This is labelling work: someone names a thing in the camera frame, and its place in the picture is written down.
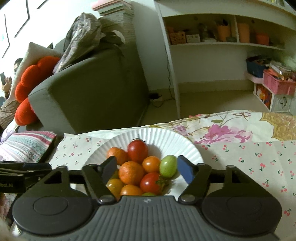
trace phone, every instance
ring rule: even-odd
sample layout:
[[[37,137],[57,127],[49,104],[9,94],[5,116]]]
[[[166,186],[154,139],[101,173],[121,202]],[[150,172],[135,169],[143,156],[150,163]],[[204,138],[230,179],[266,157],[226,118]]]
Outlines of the phone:
[[[0,76],[1,76],[2,85],[5,85],[6,82],[5,82],[5,74],[4,74],[4,72],[2,74],[0,74]]]

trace stack of books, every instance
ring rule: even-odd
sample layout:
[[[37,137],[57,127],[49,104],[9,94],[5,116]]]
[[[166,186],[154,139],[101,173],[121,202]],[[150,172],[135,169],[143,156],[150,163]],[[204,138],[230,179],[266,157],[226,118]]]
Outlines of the stack of books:
[[[132,5],[124,0],[99,0],[92,4],[92,9],[104,16],[120,11],[133,15]]]
[[[103,15],[100,18],[103,32],[117,30],[123,34],[126,43],[136,41],[130,3],[123,0],[99,0],[92,5],[92,9]]]

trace blue box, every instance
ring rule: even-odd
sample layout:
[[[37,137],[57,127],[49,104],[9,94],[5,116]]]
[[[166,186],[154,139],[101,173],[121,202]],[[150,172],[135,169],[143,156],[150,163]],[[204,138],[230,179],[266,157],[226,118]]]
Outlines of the blue box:
[[[246,61],[246,62],[247,62],[247,69],[250,74],[254,75],[257,78],[263,78],[263,71],[265,69],[268,69],[268,67],[266,67],[265,65],[259,65],[256,62],[250,62],[250,61]]]

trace striped pillow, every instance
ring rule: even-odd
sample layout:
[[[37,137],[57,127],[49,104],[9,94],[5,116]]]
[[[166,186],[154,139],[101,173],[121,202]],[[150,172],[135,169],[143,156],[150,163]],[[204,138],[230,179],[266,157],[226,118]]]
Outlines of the striped pillow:
[[[56,136],[49,131],[14,133],[0,146],[0,161],[39,162]]]

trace pink book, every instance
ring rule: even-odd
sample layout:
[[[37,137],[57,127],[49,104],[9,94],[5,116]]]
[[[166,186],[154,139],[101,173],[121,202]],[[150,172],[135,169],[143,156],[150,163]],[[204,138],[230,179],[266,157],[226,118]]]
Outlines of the pink book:
[[[93,2],[91,4],[91,9],[92,10],[98,10],[98,9],[100,9],[102,7],[105,7],[105,6],[108,6],[110,4],[117,3],[117,2],[122,2],[122,3],[130,5],[130,3],[128,3],[128,2],[126,2],[124,0],[98,0],[98,1]]]

